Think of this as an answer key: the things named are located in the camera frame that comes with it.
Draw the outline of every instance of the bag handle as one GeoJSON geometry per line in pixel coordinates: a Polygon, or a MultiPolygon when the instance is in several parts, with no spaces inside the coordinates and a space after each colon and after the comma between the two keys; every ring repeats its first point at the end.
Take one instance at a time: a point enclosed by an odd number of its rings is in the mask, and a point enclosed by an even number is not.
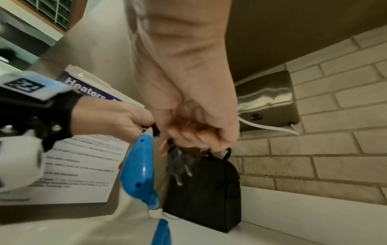
{"type": "Polygon", "coordinates": [[[229,158],[230,158],[230,156],[231,156],[231,148],[227,148],[227,153],[226,153],[226,155],[223,157],[223,159],[222,159],[222,161],[227,161],[229,158]]]}

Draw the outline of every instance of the black lunch bag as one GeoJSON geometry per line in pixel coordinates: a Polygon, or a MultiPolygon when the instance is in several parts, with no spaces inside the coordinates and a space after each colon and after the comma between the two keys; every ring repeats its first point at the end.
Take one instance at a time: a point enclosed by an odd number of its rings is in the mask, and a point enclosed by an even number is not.
{"type": "Polygon", "coordinates": [[[181,176],[182,186],[170,181],[163,211],[199,225],[229,232],[241,222],[241,188],[239,174],[228,160],[208,150],[206,157],[195,163],[193,176],[181,176]]]}

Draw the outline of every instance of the brick wall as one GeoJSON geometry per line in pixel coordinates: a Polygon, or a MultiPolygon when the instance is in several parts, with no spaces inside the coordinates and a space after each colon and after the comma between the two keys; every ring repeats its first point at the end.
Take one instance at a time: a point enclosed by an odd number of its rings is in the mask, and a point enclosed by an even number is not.
{"type": "Polygon", "coordinates": [[[285,69],[301,136],[241,133],[242,185],[387,205],[387,26],[236,84],[285,69]]]}

